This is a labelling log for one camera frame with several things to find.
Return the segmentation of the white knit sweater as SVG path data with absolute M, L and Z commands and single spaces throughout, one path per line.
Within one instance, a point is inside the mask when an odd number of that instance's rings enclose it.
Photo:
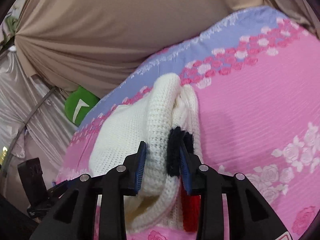
M 157 224 L 182 227 L 179 201 L 180 179 L 167 171 L 167 149 L 172 129 L 193 136 L 196 155 L 201 155 L 199 107 L 196 93 L 183 85 L 177 74 L 159 77 L 153 88 L 132 105 L 120 105 L 104 121 L 95 141 L 88 166 L 94 177 L 106 174 L 136 153 L 141 141 L 147 145 L 141 189 L 125 197 L 125 222 L 129 233 Z

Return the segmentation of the green pillow white mark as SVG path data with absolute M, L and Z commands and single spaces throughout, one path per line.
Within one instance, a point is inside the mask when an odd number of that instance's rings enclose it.
M 69 121 L 80 126 L 88 112 L 100 101 L 100 98 L 79 86 L 65 102 L 65 114 Z

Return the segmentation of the silver satin cloth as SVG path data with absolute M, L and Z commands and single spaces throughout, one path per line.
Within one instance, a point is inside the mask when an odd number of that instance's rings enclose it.
M 58 89 L 27 77 L 13 49 L 1 55 L 1 194 L 16 208 L 29 205 L 18 164 L 39 158 L 46 187 L 63 164 L 76 127 L 64 114 Z

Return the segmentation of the pink floral bed sheet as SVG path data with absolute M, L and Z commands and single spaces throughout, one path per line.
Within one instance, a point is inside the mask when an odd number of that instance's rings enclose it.
M 319 40 L 271 7 L 235 12 L 147 59 L 85 117 L 57 181 L 88 172 L 103 122 L 166 73 L 195 89 L 204 162 L 245 174 L 292 238 L 305 236 L 319 212 Z

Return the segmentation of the beige draped curtain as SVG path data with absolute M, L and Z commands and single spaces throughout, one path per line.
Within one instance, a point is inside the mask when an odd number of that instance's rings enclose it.
M 103 97 L 151 54 L 229 14 L 268 5 L 319 34 L 307 0 L 26 0 L 15 46 L 27 76 Z

